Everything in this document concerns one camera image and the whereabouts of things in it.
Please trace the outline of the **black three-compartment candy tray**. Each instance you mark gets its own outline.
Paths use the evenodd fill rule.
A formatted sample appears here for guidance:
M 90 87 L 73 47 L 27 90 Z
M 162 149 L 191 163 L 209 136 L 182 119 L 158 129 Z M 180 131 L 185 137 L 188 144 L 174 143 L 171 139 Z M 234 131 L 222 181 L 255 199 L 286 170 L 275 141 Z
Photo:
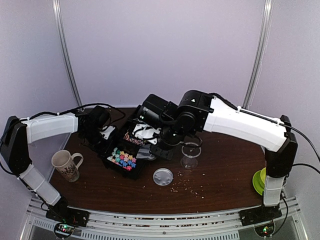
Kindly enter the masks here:
M 120 173 L 125 178 L 133 180 L 138 179 L 140 172 L 149 160 L 136 159 L 140 148 L 150 150 L 149 142 L 140 140 L 133 136 L 133 130 L 136 126 L 136 115 L 138 110 L 135 109 L 129 115 L 125 123 L 116 130 L 116 133 L 110 140 L 112 145 L 108 151 L 99 155 L 104 166 Z

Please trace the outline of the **clear plastic jar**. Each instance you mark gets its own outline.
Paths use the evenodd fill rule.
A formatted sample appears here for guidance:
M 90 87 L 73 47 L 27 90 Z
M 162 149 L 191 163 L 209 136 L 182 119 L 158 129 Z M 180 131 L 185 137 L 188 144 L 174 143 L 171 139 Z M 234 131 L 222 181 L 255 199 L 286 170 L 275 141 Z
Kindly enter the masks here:
M 192 170 L 198 166 L 198 157 L 202 153 L 202 143 L 202 139 L 198 138 L 198 142 L 183 142 L 181 144 L 183 157 L 180 164 L 184 169 Z

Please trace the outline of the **silver metal jar lid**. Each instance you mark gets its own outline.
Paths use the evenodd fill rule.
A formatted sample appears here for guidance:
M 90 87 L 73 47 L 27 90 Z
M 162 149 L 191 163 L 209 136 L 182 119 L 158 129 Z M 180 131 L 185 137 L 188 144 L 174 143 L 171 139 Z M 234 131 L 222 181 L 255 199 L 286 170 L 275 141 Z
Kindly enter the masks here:
M 152 178 L 155 184 L 163 187 L 171 184 L 174 179 L 174 175 L 172 171 L 167 168 L 158 168 L 153 173 Z

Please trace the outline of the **silver metal scoop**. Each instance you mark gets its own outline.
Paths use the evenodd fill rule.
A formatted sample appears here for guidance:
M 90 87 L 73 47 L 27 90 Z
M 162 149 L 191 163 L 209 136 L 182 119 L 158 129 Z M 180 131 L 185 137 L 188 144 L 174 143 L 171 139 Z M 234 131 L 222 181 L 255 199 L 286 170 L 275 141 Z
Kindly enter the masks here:
M 136 154 L 136 159 L 154 161 L 157 157 L 150 153 L 149 148 L 140 148 Z

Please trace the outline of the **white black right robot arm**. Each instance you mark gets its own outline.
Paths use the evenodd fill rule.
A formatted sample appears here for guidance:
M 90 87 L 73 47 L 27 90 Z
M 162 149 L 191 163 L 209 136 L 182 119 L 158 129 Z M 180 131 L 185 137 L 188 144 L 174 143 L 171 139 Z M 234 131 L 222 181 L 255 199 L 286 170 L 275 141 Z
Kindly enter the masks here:
M 153 155 L 166 152 L 197 132 L 220 133 L 264 147 L 266 178 L 263 205 L 256 210 L 259 220 L 268 220 L 280 202 L 285 177 L 292 170 L 298 143 L 287 116 L 264 116 L 235 106 L 217 93 L 189 90 L 179 104 L 150 94 L 137 110 L 133 136 L 153 145 Z

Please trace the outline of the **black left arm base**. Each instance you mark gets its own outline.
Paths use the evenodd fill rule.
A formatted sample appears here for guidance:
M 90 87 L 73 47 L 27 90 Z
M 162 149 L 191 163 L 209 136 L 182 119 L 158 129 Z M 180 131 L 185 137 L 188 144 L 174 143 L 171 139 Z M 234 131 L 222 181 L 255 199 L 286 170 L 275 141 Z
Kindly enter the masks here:
M 65 240 L 74 233 L 76 228 L 87 226 L 90 213 L 86 210 L 69 207 L 64 196 L 54 205 L 50 205 L 46 201 L 43 204 L 47 207 L 45 217 L 57 222 L 53 227 L 53 233 L 59 239 Z

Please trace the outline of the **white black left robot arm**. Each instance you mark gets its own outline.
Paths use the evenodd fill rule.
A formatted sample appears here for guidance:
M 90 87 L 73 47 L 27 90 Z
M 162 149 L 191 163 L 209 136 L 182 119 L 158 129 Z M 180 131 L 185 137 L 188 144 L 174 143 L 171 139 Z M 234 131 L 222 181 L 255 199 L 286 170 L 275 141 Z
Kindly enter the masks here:
M 72 218 L 72 211 L 64 205 L 67 203 L 64 197 L 34 166 L 29 145 L 58 135 L 78 133 L 94 152 L 101 155 L 116 132 L 114 126 L 106 126 L 109 118 L 108 110 L 99 105 L 88 112 L 74 108 L 63 112 L 41 112 L 27 118 L 11 116 L 0 139 L 0 154 L 10 173 L 53 207 L 51 211 L 55 217 L 67 222 Z

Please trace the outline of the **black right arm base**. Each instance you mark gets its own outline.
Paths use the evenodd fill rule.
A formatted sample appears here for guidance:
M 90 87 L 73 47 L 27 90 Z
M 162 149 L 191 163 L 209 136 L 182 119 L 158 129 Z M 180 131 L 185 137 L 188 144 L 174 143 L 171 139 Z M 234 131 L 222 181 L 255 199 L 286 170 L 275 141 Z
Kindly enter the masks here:
M 280 204 L 265 206 L 264 204 L 239 211 L 239 218 L 243 227 L 254 226 L 255 233 L 263 238 L 269 238 L 275 232 L 274 220 L 282 216 Z

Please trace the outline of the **beige patterned ceramic mug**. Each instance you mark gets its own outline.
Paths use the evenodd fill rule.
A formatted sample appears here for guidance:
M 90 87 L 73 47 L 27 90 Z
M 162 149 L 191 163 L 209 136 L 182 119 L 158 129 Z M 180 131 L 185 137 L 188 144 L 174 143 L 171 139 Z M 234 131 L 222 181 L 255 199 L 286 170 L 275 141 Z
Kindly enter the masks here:
M 70 183 L 76 182 L 80 177 L 79 167 L 84 157 L 81 153 L 71 154 L 68 150 L 60 150 L 51 158 L 52 166 Z

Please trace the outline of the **green bowl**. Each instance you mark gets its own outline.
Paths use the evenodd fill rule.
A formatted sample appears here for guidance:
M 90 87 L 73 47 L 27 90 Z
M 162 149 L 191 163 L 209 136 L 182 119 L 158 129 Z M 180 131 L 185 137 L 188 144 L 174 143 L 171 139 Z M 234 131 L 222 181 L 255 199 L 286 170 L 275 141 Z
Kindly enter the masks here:
M 266 168 L 265 167 L 259 171 L 258 180 L 259 180 L 260 186 L 264 189 L 265 188 L 265 181 L 266 181 Z

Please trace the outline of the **green saucer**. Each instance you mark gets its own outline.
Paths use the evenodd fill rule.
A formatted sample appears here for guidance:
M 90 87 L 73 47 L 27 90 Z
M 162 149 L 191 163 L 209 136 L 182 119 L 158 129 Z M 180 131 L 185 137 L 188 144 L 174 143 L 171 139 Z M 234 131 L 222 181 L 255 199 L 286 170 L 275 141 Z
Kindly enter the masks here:
M 254 173 L 252 177 L 252 185 L 255 191 L 262 196 L 265 188 L 262 188 L 259 184 L 259 173 L 260 170 Z

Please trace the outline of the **aluminium corner post left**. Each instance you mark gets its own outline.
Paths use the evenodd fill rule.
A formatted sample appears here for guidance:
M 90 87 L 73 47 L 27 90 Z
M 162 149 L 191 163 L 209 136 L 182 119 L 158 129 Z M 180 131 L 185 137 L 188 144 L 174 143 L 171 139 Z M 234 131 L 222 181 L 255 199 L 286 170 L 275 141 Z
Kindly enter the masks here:
M 75 99 L 75 102 L 79 107 L 82 105 L 82 100 L 80 97 L 80 92 L 77 87 L 77 83 L 75 80 L 72 63 L 71 63 L 71 59 L 68 51 L 60 0 L 52 0 L 52 7 L 53 7 L 53 15 L 56 23 L 56 28 L 59 36 L 60 47 L 62 51 L 62 58 L 63 58 L 64 66 L 66 69 L 66 73 L 67 73 L 67 78 L 70 83 L 71 91 Z

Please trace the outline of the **aluminium corner post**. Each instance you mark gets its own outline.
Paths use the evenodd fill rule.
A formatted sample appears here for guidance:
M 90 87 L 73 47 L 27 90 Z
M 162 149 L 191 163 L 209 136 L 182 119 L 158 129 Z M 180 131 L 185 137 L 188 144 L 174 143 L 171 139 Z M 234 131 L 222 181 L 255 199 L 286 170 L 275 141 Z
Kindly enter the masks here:
M 80 92 L 77 87 L 77 83 L 75 80 L 72 63 L 71 63 L 71 59 L 68 51 L 60 0 L 52 0 L 52 7 L 53 7 L 53 15 L 56 23 L 56 28 L 59 36 L 60 47 L 62 51 L 62 58 L 63 58 L 64 66 L 66 69 L 66 73 L 67 73 L 67 78 L 70 83 L 71 91 L 75 99 L 75 102 L 79 107 L 82 105 L 82 100 L 80 97 Z
M 262 15 L 256 54 L 253 62 L 253 67 L 252 67 L 248 87 L 247 87 L 244 101 L 242 104 L 242 107 L 245 109 L 249 109 L 250 106 L 252 105 L 253 98 L 258 86 L 258 81 L 259 81 L 261 70 L 262 70 L 263 57 L 265 54 L 267 41 L 270 34 L 273 3 L 274 3 L 273 0 L 264 1 L 264 10 Z

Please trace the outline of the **aluminium corner post right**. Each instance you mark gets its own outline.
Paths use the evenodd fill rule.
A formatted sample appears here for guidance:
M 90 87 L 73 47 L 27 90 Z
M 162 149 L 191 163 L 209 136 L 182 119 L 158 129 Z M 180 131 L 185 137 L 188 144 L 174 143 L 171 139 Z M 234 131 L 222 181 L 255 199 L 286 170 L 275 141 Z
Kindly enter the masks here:
M 252 105 L 253 98 L 258 86 L 258 81 L 259 81 L 261 70 L 262 70 L 263 57 L 265 54 L 267 41 L 270 34 L 273 3 L 274 3 L 273 0 L 264 1 L 264 10 L 262 15 L 256 54 L 253 62 L 253 67 L 252 67 L 248 87 L 247 87 L 244 101 L 242 104 L 242 107 L 245 109 L 249 109 L 250 106 Z

